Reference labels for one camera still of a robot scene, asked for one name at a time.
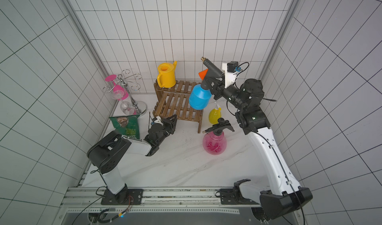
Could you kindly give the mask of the pink pump spray bottle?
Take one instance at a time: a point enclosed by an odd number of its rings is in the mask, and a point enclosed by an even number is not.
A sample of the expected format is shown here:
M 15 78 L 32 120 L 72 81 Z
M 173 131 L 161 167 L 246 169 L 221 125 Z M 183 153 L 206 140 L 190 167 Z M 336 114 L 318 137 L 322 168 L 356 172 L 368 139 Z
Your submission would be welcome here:
M 224 129 L 234 132 L 234 128 L 228 120 L 219 118 L 217 124 L 203 131 L 203 148 L 211 155 L 220 155 L 227 148 L 227 139 L 225 138 Z

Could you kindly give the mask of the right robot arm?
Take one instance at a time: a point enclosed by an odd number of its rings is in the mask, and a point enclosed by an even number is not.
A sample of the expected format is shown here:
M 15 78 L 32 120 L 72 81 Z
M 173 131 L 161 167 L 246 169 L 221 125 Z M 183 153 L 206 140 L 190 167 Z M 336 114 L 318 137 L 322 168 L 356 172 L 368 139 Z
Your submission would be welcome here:
M 267 219 L 301 211 L 313 196 L 309 188 L 301 187 L 277 146 L 271 125 L 260 107 L 265 99 L 261 81 L 249 79 L 237 88 L 234 85 L 226 87 L 223 79 L 206 77 L 203 85 L 215 99 L 223 97 L 237 109 L 236 120 L 257 149 L 267 173 L 268 189 L 249 179 L 235 182 L 233 190 L 237 202 L 252 200 L 258 203 Z

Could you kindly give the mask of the blue pump spray bottle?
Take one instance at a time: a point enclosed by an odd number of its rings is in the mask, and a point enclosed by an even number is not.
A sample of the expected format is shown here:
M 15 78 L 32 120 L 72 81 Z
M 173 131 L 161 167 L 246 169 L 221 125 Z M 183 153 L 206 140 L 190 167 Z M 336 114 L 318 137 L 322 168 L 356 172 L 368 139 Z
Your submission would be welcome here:
M 210 92 L 208 78 L 221 79 L 222 81 L 225 80 L 224 72 L 222 72 L 214 63 L 205 57 L 202 57 L 201 60 L 207 69 L 199 73 L 202 82 L 193 88 L 189 97 L 189 104 L 195 110 L 203 110 L 206 108 L 211 97 L 213 97 Z

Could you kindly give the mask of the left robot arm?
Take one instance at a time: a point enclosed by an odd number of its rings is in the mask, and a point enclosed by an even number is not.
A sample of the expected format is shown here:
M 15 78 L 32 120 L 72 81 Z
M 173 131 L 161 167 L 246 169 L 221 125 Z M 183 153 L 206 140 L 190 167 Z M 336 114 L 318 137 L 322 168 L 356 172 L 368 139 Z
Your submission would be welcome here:
M 96 167 L 105 183 L 106 190 L 101 196 L 104 206 L 140 205 L 143 189 L 129 189 L 121 176 L 118 165 L 126 155 L 152 156 L 160 144 L 176 130 L 178 117 L 157 117 L 142 140 L 128 138 L 116 130 L 107 134 L 88 152 L 87 157 Z

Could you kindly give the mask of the yellow plastic watering can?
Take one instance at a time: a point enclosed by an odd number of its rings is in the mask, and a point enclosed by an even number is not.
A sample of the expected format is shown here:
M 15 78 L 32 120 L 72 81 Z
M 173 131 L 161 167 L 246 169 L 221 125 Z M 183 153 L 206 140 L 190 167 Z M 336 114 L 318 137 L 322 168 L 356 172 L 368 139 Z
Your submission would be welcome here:
M 160 88 L 171 88 L 176 85 L 175 70 L 177 61 L 172 64 L 163 63 L 158 66 L 157 84 Z

